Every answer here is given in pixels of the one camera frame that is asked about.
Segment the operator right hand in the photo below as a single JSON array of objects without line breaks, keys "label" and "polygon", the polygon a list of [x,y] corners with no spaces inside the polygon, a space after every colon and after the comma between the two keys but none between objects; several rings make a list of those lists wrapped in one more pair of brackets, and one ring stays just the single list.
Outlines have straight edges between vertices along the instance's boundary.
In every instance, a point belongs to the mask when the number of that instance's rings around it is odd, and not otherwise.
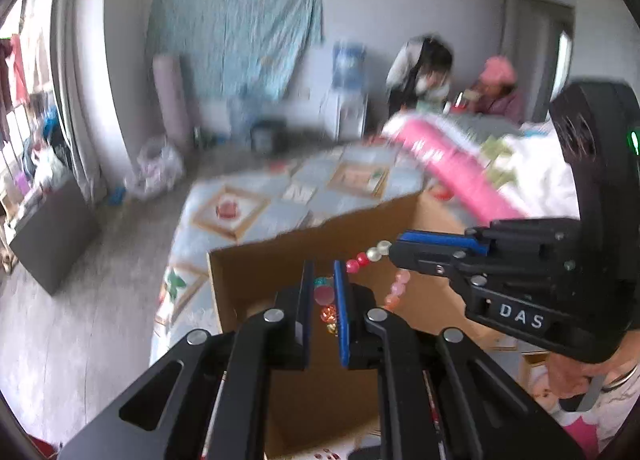
[{"label": "operator right hand", "polygon": [[546,361],[549,388],[561,399],[569,399],[588,391],[590,382],[604,376],[604,385],[629,373],[639,362],[639,354],[616,353],[606,362],[586,364],[558,354],[550,354]]}]

